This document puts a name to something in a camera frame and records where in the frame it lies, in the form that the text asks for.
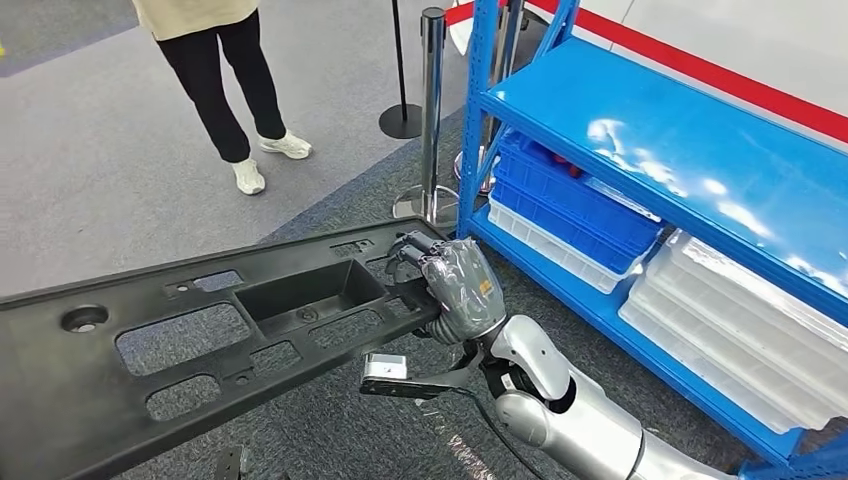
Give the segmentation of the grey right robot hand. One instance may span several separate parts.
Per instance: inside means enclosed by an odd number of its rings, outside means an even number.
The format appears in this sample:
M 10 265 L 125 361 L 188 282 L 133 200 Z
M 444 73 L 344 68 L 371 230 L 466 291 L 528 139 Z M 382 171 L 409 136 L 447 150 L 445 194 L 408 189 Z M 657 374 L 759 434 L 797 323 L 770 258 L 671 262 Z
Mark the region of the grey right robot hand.
M 440 304 L 439 317 L 423 327 L 434 340 L 477 339 L 506 321 L 502 287 L 476 241 L 437 240 L 415 230 L 395 240 L 388 258 L 387 274 L 397 277 L 401 263 L 417 267 Z

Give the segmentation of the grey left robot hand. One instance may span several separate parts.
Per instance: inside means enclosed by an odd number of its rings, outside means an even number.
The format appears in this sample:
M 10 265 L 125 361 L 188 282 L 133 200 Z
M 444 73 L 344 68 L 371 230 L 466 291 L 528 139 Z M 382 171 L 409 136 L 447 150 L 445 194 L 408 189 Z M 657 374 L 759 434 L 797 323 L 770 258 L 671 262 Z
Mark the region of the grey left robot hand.
M 244 446 L 231 446 L 220 452 L 214 480 L 247 480 L 251 470 L 249 451 Z

